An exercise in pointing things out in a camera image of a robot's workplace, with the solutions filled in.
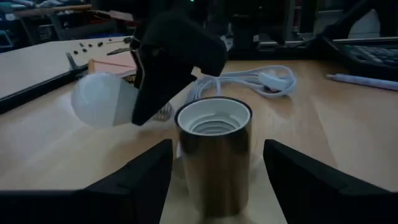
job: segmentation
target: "white power cord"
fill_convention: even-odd
[[[276,76],[274,70],[280,69],[286,70],[287,76]],[[289,67],[282,65],[271,65],[243,72],[227,72],[219,77],[207,75],[195,82],[195,86],[189,92],[185,102],[189,103],[200,99],[202,92],[214,85],[216,86],[216,95],[221,96],[221,84],[224,83],[238,83],[251,88],[265,98],[276,98],[293,92],[297,85],[297,80],[293,71]],[[277,91],[275,93],[266,91],[266,88]]]

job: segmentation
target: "pen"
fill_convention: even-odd
[[[398,91],[398,82],[387,81],[387,80],[378,80],[375,78],[365,78],[365,77],[358,77],[354,75],[345,75],[345,74],[327,74],[327,78],[331,80],[336,80],[339,82],[346,82],[346,83],[354,83],[364,86],[371,86],[377,88],[383,88],[387,90],[395,90]]]

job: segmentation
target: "cable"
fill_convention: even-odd
[[[288,75],[284,77],[277,77],[273,75],[273,69],[284,69]],[[189,92],[185,103],[201,98],[203,91],[216,86],[216,95],[221,95],[221,84],[224,83],[237,83],[245,87],[251,88],[253,91],[265,98],[277,98],[280,96],[288,95],[293,92],[297,80],[293,71],[289,67],[282,65],[271,65],[253,70],[242,72],[228,72],[223,73],[219,77],[212,77],[206,75],[195,82],[195,86]],[[271,90],[278,90],[275,93],[266,91],[266,88]]]

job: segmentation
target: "robotic arm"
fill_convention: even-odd
[[[143,125],[171,98],[196,80],[198,67],[219,76],[227,52],[223,41],[203,28],[207,1],[192,0],[93,0],[94,10],[132,14],[139,26],[130,44],[136,62],[139,89],[132,123]]]

